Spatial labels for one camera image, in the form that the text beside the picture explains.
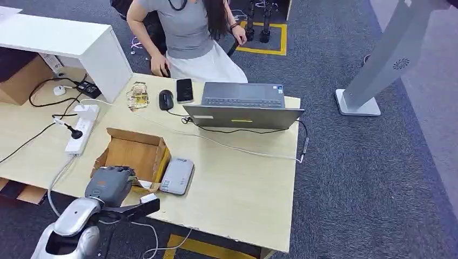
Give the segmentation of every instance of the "long black hair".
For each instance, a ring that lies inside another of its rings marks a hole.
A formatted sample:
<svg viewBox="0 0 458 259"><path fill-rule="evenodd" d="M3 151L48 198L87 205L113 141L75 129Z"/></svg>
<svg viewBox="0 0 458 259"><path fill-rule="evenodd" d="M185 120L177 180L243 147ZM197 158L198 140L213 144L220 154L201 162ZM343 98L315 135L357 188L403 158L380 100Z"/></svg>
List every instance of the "long black hair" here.
<svg viewBox="0 0 458 259"><path fill-rule="evenodd" d="M224 1L227 0L202 0L207 10L208 31L214 40L227 34L227 13Z"/></svg>

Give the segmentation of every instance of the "woman's hand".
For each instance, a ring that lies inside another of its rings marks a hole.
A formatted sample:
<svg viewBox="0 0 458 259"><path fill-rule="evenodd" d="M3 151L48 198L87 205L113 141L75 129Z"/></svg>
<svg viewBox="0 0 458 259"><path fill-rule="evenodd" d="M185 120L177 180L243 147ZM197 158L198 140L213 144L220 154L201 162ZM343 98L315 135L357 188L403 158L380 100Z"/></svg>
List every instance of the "woman's hand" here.
<svg viewBox="0 0 458 259"><path fill-rule="evenodd" d="M246 43L246 32L245 29L243 29L240 25L232 28L232 34L234 34L234 37L237 39L240 45Z"/></svg>
<svg viewBox="0 0 458 259"><path fill-rule="evenodd" d="M151 72L153 72L153 75L158 77L170 76L166 67L170 67L169 61L162 54L159 53L151 57Z"/></svg>

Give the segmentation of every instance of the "open cardboard box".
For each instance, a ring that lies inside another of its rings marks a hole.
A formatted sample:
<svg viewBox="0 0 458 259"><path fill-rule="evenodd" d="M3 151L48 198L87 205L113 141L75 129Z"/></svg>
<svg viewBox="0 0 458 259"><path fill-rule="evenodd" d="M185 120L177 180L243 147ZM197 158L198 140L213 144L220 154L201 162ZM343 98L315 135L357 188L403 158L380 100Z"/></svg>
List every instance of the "open cardboard box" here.
<svg viewBox="0 0 458 259"><path fill-rule="evenodd" d="M138 132L107 128L111 136L108 147L99 156L91 172L91 177L102 166L129 166L135 170L139 180L151 182L148 192L156 192L170 161L170 151L163 138ZM134 186L141 192L145 188Z"/></svg>

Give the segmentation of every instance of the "laptop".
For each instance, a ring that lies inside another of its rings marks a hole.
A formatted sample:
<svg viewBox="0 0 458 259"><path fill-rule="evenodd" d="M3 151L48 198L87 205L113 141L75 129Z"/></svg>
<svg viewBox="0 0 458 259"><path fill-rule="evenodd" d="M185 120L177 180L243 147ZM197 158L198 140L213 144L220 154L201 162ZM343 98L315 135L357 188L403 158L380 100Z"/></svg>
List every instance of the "laptop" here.
<svg viewBox="0 0 458 259"><path fill-rule="evenodd" d="M304 109L183 105L200 127L288 129Z"/></svg>
<svg viewBox="0 0 458 259"><path fill-rule="evenodd" d="M281 84L205 83L202 104L208 106L285 108Z"/></svg>

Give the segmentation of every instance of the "desk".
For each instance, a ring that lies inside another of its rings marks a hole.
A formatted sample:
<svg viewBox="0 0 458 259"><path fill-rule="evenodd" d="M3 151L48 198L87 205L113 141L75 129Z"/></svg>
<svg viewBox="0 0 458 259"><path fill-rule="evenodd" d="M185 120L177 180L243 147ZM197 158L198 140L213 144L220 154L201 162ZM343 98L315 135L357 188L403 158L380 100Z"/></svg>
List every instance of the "desk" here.
<svg viewBox="0 0 458 259"><path fill-rule="evenodd" d="M115 107L97 103L102 107L102 113L86 149L57 183L55 191L75 197L84 195L94 160L110 141L107 127L155 134L165 139L172 155L193 160L196 170L186 195L158 193L161 210L149 215L151 218L287 253L296 162L224 148L202 138L173 133L132 115L126 106L125 92L135 81L143 81L148 85L151 102L147 108L137 111L143 117L180 131L204 135L226 145L260 153L296 156L297 123L287 131L268 135L205 132L194 125L184 125L179 117L159 110L158 93L161 90L170 89L176 96L173 79L134 74L114 101ZM203 84L194 83L193 90L196 103L200 103ZM50 98L45 95L50 95L51 91L50 87L42 89L36 102ZM286 97L285 103L289 108L299 108L300 99ZM0 103L2 120L10 114L6 123L2 121L6 126L0 129L2 138L6 140L6 145L0 149L0 157L39 132L50 122L49 114L61 111L64 107L65 104L62 108L47 107L40 110L29 107L29 104L12 107ZM176 103L171 111L185 114L183 107ZM68 137L67 130L55 126L0 165L0 177L47 188L56 170L66 161L63 150ZM124 204L138 201L139 195L131 192Z"/></svg>

